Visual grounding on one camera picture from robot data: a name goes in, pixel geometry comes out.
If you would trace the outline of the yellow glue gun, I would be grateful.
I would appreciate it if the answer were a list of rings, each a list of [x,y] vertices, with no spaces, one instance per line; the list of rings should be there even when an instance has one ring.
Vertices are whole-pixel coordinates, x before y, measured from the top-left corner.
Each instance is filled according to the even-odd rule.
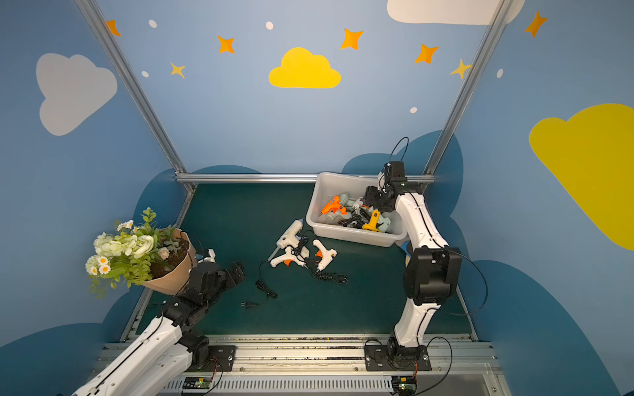
[[[380,232],[380,229],[378,228],[378,226],[379,226],[379,219],[381,217],[381,212],[374,210],[372,213],[365,212],[365,214],[366,214],[365,216],[366,220],[364,225],[362,226],[362,229],[372,231],[372,232]]]

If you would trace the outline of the light mint glue gun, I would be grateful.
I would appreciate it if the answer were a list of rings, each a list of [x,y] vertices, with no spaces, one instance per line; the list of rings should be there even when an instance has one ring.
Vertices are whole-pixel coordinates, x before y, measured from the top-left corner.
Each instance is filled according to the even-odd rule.
[[[339,204],[343,206],[347,211],[355,212],[365,206],[363,196],[354,197],[348,193],[343,193],[339,196]]]

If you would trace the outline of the orange glue gun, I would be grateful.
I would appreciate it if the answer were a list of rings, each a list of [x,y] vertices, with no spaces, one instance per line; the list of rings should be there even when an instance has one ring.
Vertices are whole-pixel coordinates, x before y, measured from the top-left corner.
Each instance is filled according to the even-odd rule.
[[[345,206],[342,205],[342,201],[340,196],[335,196],[331,201],[329,201],[321,211],[321,214],[337,214],[340,213],[342,215],[348,214],[348,210]]]

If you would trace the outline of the white glue gun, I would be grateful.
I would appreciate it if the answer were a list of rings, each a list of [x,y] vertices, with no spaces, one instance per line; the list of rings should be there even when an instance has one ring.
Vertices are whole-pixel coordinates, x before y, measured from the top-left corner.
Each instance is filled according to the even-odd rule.
[[[303,220],[294,220],[292,224],[287,228],[287,230],[282,234],[282,236],[277,240],[277,247],[267,260],[271,261],[278,251],[283,250],[287,247],[297,248],[300,243],[300,238],[298,237],[298,234],[300,233],[302,228]]]
[[[306,267],[305,260],[309,257],[310,251],[308,248],[303,247],[299,253],[295,253],[295,248],[288,246],[284,249],[284,254],[279,257],[275,257],[270,261],[271,267],[275,268],[279,264],[284,263],[289,266],[292,262],[295,262],[300,267]]]
[[[313,245],[319,249],[316,255],[321,258],[317,266],[317,271],[323,272],[337,256],[338,252],[334,249],[327,249],[318,239],[313,241]]]

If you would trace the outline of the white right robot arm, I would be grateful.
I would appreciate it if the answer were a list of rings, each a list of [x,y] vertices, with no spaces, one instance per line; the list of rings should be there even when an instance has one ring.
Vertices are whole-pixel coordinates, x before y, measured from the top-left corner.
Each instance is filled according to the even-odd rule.
[[[407,300],[387,343],[391,364],[405,368],[421,359],[431,319],[455,295],[462,255],[442,238],[425,204],[422,185],[408,180],[403,162],[386,163],[379,185],[369,186],[364,200],[379,211],[398,214],[409,237],[411,252],[403,278]]]

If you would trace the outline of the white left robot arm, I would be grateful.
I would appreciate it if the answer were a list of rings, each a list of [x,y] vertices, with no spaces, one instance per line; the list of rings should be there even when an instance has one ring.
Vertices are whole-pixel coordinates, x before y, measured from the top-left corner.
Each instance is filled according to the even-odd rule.
[[[202,262],[189,272],[185,287],[113,362],[78,388],[76,395],[156,395],[189,369],[214,358],[209,338],[193,331],[222,293],[245,279],[244,265],[223,269]]]

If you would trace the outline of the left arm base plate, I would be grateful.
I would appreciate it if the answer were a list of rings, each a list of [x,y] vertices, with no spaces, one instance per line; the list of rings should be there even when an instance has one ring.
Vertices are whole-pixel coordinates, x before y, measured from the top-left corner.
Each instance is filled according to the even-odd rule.
[[[225,372],[231,372],[234,366],[236,346],[210,345],[193,355],[192,371],[214,371],[216,365]]]

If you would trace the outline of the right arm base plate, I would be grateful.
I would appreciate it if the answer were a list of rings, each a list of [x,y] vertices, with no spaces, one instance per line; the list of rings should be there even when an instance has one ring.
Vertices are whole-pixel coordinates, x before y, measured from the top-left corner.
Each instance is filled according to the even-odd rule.
[[[363,348],[367,371],[431,371],[425,346],[368,344]]]

